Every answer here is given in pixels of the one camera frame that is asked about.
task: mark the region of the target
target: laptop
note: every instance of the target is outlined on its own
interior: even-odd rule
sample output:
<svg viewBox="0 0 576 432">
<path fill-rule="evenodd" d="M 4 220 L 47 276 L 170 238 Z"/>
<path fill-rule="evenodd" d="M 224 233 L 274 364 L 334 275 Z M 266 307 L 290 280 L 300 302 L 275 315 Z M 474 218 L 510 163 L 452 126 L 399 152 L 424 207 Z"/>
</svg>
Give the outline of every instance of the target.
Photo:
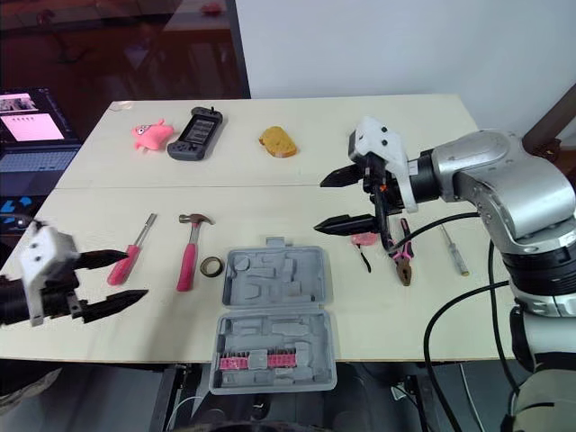
<svg viewBox="0 0 576 432">
<path fill-rule="evenodd" d="M 0 196 L 48 195 L 81 145 L 48 88 L 0 91 Z"/>
</svg>

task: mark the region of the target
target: pink hammer handle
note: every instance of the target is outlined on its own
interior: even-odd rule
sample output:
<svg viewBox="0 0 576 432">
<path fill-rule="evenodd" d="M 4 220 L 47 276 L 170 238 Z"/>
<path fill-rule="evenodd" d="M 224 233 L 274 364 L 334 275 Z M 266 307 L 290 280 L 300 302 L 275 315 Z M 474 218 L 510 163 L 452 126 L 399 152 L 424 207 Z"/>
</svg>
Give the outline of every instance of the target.
<svg viewBox="0 0 576 432">
<path fill-rule="evenodd" d="M 118 261 L 108 275 L 108 284 L 120 285 L 126 282 L 126 279 L 128 279 L 128 275 L 138 258 L 140 248 L 136 245 L 129 245 L 128 249 L 126 249 L 126 253 L 128 254 L 128 257 L 124 258 L 122 261 Z"/>
<path fill-rule="evenodd" d="M 196 245 L 188 243 L 182 257 L 182 268 L 180 269 L 180 279 L 176 289 L 180 292 L 192 290 L 192 280 L 196 269 Z"/>
</svg>

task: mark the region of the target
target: tape roll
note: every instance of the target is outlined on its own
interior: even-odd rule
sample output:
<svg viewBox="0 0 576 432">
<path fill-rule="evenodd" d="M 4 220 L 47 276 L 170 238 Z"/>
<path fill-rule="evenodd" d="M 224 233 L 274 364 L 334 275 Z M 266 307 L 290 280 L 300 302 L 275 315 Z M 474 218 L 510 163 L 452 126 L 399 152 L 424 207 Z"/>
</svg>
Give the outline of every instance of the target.
<svg viewBox="0 0 576 432">
<path fill-rule="evenodd" d="M 208 271 L 208 266 L 211 263 L 218 263 L 218 268 L 213 272 Z M 217 256 L 208 256 L 200 264 L 200 272 L 206 277 L 216 277 L 222 273 L 222 270 L 224 270 L 224 263 Z"/>
</svg>

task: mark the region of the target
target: sponge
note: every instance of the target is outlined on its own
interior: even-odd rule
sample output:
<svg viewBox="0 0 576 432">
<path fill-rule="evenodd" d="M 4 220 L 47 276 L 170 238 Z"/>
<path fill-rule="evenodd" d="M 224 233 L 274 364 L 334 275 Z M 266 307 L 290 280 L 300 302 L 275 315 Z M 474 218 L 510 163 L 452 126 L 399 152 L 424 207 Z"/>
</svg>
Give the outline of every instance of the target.
<svg viewBox="0 0 576 432">
<path fill-rule="evenodd" d="M 266 129 L 260 136 L 260 144 L 275 158 L 289 158 L 298 151 L 292 138 L 280 126 Z"/>
</svg>

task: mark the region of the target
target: small screwdriver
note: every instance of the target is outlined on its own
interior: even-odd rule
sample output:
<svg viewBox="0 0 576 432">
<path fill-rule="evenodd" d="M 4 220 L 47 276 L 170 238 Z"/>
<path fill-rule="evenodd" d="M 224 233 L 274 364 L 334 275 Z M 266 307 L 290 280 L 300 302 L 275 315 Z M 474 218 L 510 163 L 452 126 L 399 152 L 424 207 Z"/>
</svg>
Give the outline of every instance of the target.
<svg viewBox="0 0 576 432">
<path fill-rule="evenodd" d="M 458 271 L 460 272 L 460 275 L 462 275 L 462 276 L 469 275 L 470 272 L 468 271 L 468 267 L 466 267 L 466 263 L 462 259 L 462 255 L 460 255 L 460 251 L 456 247 L 456 244 L 452 241 L 452 239 L 448 235 L 448 231 L 446 231 L 446 228 L 444 228 L 444 225 L 440 225 L 440 229 L 442 230 L 442 232 L 444 233 L 444 236 L 446 237 L 446 241 L 448 242 L 448 249 L 450 250 L 450 253 L 452 254 L 452 259 L 454 260 L 456 267 L 458 267 Z"/>
<path fill-rule="evenodd" d="M 142 245 L 142 241 L 144 241 L 144 238 L 148 234 L 148 231 L 149 231 L 150 227 L 152 226 L 152 224 L 154 223 L 156 216 L 157 215 L 155 213 L 152 213 L 148 216 L 148 220 L 146 220 L 146 223 L 144 224 L 144 228 L 142 229 L 142 231 L 138 235 L 138 238 L 136 238 L 136 241 L 134 242 L 133 245 L 128 245 L 128 249 L 126 249 L 126 253 L 128 254 L 128 257 L 126 259 L 123 259 L 122 261 L 119 261 L 118 263 L 116 263 L 116 265 L 114 266 L 114 268 L 112 269 L 112 271 L 108 275 L 108 279 L 107 279 L 108 284 L 120 285 L 120 284 L 123 284 L 124 282 L 126 282 L 126 279 L 128 279 L 128 275 L 130 274 L 130 271 L 134 267 L 134 263 L 136 263 L 136 260 L 138 259 L 138 255 L 140 253 L 140 246 Z"/>
</svg>

